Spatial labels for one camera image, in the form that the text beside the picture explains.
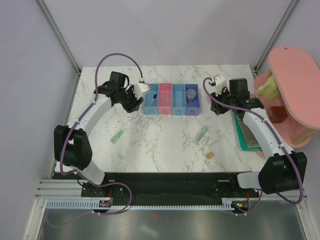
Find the teal blue plastic bin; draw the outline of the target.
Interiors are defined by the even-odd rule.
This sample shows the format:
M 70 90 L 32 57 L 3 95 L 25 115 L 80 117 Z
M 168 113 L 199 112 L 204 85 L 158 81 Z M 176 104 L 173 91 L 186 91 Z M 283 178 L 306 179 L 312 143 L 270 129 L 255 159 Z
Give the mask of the teal blue plastic bin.
M 172 85 L 172 115 L 184 116 L 186 113 L 186 85 Z

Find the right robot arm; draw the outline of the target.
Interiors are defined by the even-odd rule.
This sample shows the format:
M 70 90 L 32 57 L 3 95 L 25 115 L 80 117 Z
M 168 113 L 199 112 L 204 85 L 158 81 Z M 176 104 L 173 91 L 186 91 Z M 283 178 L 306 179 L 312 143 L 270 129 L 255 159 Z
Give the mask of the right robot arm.
M 226 80 L 217 75 L 206 78 L 204 84 L 214 88 L 208 96 L 211 110 L 217 115 L 233 113 L 249 128 L 257 140 L 266 162 L 259 172 L 244 172 L 229 184 L 235 197 L 242 196 L 247 189 L 259 189 L 265 194 L 303 191 L 307 157 L 295 150 L 280 136 L 267 116 L 262 102 L 251 97 L 245 78 Z

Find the green correction tape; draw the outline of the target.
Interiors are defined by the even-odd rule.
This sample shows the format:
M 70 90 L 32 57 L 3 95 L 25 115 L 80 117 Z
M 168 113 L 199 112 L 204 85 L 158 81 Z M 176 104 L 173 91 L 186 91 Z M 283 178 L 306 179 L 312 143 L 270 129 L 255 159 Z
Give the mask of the green correction tape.
M 203 138 L 203 136 L 206 134 L 206 132 L 208 131 L 208 127 L 204 126 L 200 132 L 197 134 L 197 136 L 195 137 L 195 139 L 193 140 L 194 144 L 198 144 L 200 142 L 200 140 Z
M 112 138 L 111 138 L 111 143 L 112 144 L 116 144 L 117 141 L 122 137 L 122 135 L 124 134 L 124 130 L 121 129 L 119 130 Z

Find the pink correction tape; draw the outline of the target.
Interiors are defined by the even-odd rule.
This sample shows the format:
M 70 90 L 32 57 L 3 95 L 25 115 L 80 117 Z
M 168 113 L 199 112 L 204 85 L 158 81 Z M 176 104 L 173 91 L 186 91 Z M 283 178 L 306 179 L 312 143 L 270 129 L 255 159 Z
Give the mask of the pink correction tape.
M 211 98 L 209 96 L 207 96 L 206 99 L 207 99 L 207 102 L 211 105 L 212 104 Z

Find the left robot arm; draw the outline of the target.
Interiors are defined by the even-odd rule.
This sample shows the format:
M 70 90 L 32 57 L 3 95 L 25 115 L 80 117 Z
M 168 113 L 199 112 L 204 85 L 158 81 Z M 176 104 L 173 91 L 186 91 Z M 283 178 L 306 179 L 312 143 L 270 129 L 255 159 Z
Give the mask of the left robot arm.
M 137 111 L 149 91 L 149 85 L 143 80 L 132 85 L 126 74 L 113 71 L 108 81 L 96 87 L 93 100 L 74 123 L 55 127 L 54 158 L 59 162 L 60 173 L 67 175 L 68 172 L 62 167 L 70 167 L 71 173 L 79 174 L 93 184 L 95 194 L 106 196 L 110 185 L 104 181 L 105 172 L 93 160 L 90 133 L 101 117 L 116 104 L 122 105 L 127 113 Z

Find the clear jar of clips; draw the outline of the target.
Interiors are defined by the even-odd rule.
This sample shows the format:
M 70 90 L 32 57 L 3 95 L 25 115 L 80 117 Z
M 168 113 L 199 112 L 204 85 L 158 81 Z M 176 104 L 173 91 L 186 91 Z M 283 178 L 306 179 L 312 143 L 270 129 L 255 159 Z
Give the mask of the clear jar of clips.
M 186 95 L 187 100 L 189 102 L 192 102 L 197 97 L 197 91 L 192 89 L 192 88 L 189 88 L 189 89 L 186 90 L 185 95 Z

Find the pink plastic bin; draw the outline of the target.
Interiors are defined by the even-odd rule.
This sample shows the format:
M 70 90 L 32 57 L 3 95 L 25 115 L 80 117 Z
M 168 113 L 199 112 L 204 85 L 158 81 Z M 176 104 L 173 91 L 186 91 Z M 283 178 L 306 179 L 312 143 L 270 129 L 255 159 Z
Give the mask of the pink plastic bin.
M 172 114 L 172 84 L 160 83 L 158 86 L 158 114 Z

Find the blue whiteboard marker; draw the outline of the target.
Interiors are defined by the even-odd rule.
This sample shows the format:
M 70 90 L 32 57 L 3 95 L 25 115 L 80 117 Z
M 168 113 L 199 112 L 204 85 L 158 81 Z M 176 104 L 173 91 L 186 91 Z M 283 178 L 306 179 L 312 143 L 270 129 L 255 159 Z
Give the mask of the blue whiteboard marker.
M 151 102 L 150 102 L 149 107 L 152 107 L 152 106 L 153 106 L 153 104 L 154 104 L 154 102 L 155 102 L 155 100 L 156 100 L 157 96 L 158 96 L 158 94 L 157 94 L 157 93 L 155 93 L 155 94 L 153 95 L 153 97 L 152 97 L 152 100 L 151 100 Z

